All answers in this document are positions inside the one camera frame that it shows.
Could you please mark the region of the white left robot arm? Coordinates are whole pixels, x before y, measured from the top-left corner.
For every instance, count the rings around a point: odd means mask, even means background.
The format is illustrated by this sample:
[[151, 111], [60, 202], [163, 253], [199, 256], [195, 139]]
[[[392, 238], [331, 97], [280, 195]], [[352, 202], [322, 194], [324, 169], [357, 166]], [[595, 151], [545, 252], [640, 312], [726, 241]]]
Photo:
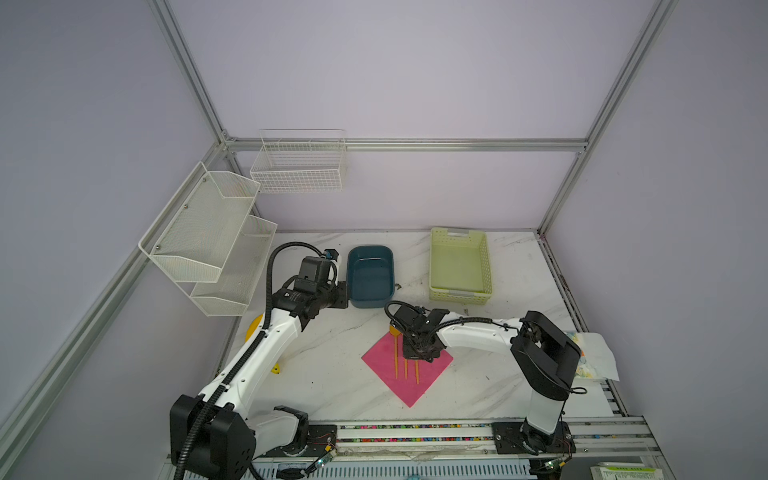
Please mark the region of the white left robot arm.
[[315, 249], [280, 289], [268, 285], [262, 321], [235, 358], [197, 395], [174, 402], [169, 419], [175, 478], [192, 472], [240, 479], [266, 453], [295, 456], [306, 450], [307, 413], [287, 406], [260, 416], [251, 410], [260, 386], [309, 321], [325, 308], [347, 308], [337, 259], [334, 249]]

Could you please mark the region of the pink paper napkin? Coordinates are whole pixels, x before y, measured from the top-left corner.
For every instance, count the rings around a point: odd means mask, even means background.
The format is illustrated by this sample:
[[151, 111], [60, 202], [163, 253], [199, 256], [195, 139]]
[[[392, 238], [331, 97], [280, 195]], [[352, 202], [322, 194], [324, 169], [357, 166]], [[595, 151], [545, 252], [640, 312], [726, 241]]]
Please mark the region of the pink paper napkin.
[[452, 364], [453, 357], [442, 352], [440, 357], [431, 363], [418, 360], [420, 369], [420, 384], [416, 384], [414, 360], [408, 360], [408, 379], [403, 378], [404, 357], [403, 341], [399, 337], [399, 379], [394, 378], [393, 340], [389, 333], [384, 334], [363, 356], [362, 361], [399, 398], [408, 408], [413, 407], [431, 388], [443, 372]]

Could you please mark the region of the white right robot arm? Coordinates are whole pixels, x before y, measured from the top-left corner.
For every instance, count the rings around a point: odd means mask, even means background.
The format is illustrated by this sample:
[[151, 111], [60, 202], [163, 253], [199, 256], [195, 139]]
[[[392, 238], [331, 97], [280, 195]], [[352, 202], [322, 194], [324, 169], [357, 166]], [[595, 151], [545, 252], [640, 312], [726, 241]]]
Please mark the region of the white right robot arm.
[[407, 360], [432, 363], [451, 348], [511, 355], [532, 389], [526, 417], [514, 437], [529, 454], [543, 454], [552, 446], [563, 426], [567, 400], [587, 393], [573, 384], [581, 348], [541, 312], [492, 319], [395, 300], [384, 311], [404, 342]]

